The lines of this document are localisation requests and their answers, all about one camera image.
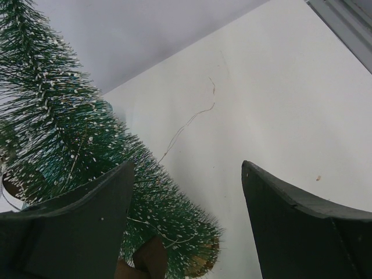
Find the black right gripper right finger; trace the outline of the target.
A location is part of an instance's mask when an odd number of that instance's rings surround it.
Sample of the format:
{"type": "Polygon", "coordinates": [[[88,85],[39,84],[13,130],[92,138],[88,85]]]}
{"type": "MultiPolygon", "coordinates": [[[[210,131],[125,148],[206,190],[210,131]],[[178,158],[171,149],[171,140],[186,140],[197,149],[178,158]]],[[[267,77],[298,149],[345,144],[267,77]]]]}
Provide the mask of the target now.
{"type": "Polygon", "coordinates": [[[263,278],[370,278],[371,213],[244,161],[242,187],[263,278]]]}

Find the brown ribbon bow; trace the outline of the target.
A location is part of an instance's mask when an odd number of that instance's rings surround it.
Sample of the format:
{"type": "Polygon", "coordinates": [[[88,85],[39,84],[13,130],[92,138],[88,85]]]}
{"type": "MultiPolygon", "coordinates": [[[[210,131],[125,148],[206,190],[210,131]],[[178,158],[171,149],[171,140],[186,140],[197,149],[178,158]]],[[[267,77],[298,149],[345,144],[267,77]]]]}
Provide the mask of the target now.
{"type": "Polygon", "coordinates": [[[146,241],[132,256],[134,267],[123,259],[117,261],[115,279],[161,279],[168,267],[167,251],[158,236],[146,241]]]}

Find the small green christmas tree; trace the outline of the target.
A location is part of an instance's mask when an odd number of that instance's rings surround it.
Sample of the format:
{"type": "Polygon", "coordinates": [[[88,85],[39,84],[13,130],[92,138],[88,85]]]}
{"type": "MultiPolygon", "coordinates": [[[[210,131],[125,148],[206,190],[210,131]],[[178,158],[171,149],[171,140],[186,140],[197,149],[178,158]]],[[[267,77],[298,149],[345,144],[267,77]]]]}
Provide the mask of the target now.
{"type": "Polygon", "coordinates": [[[32,1],[1,2],[1,155],[28,204],[134,164],[134,191],[119,259],[159,236],[167,278],[215,265],[221,231],[142,141],[126,130],[80,70],[76,54],[32,1]]]}

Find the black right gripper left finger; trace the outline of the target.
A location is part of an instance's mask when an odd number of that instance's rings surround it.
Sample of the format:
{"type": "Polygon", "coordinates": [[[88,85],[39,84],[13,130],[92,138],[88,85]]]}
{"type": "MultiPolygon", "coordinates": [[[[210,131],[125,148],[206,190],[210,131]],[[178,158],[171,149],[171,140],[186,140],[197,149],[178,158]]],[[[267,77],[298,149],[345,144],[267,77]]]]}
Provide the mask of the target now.
{"type": "Polygon", "coordinates": [[[134,186],[124,162],[94,181],[1,214],[2,278],[113,278],[134,186]]]}

